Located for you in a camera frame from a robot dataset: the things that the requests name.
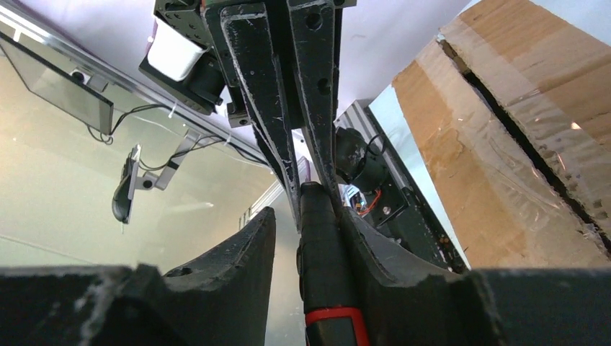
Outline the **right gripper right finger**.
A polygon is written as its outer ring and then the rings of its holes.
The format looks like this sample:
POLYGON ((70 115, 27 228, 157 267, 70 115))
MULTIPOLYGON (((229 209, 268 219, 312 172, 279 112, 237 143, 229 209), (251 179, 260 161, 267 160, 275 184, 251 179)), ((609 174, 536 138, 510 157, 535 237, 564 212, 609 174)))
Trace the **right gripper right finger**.
POLYGON ((374 345, 608 345, 610 270, 437 267, 344 209, 362 312, 374 345))

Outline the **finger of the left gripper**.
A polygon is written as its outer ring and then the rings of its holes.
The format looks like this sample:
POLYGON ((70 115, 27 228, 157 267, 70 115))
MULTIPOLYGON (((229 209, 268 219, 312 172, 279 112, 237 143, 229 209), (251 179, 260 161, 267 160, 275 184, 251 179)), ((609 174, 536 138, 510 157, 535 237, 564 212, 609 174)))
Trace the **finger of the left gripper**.
POLYGON ((334 210, 339 210, 334 120, 342 11, 333 1, 288 1, 287 9, 304 136, 320 183, 334 210))
POLYGON ((295 227, 300 230, 298 163, 267 8, 264 4, 227 6, 220 11, 220 24, 246 102, 271 152, 271 162, 277 165, 295 227))

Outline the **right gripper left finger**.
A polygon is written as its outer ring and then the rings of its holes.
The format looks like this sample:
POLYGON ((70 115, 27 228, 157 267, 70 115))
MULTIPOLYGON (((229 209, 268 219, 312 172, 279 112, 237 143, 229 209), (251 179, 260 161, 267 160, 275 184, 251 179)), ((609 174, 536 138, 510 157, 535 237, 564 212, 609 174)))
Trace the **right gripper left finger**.
POLYGON ((219 245, 157 267, 1 269, 3 345, 263 345, 276 218, 262 209, 219 245))

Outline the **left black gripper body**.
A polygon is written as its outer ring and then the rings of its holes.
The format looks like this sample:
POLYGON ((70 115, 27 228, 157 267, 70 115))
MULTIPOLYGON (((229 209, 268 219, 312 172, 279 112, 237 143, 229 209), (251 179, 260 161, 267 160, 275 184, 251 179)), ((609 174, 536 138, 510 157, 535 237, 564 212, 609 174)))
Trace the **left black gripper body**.
POLYGON ((270 20, 272 42, 287 48, 293 40, 286 1, 163 1, 154 4, 153 15, 201 48, 220 48, 220 13, 229 6, 263 4, 270 20))

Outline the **red black utility knife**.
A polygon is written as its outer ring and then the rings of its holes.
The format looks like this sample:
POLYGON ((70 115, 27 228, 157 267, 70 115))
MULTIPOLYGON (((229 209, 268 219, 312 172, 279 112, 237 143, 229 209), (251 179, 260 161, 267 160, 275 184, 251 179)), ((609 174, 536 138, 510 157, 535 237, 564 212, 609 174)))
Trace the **red black utility knife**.
POLYGON ((300 294, 308 345, 369 345, 338 219, 322 185, 301 185, 300 294))

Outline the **brown cardboard express box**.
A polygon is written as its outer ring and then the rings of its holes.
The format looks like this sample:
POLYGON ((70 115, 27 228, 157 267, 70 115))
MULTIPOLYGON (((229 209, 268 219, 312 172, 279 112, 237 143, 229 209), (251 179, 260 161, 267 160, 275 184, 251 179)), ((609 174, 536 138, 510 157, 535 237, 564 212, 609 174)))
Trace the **brown cardboard express box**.
POLYGON ((393 80, 472 268, 610 265, 610 47, 480 1, 393 80))

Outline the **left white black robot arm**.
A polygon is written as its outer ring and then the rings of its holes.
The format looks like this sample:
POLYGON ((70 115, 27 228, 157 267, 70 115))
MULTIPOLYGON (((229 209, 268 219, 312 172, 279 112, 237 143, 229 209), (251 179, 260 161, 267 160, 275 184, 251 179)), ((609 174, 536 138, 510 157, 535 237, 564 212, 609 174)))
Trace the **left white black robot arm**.
POLYGON ((301 224, 301 182, 293 133, 302 130, 331 204, 342 184, 363 192, 387 174, 355 130, 337 128, 342 12, 350 1, 156 1, 168 30, 169 65, 148 54, 139 69, 189 109, 209 115, 221 92, 233 127, 251 125, 301 224))

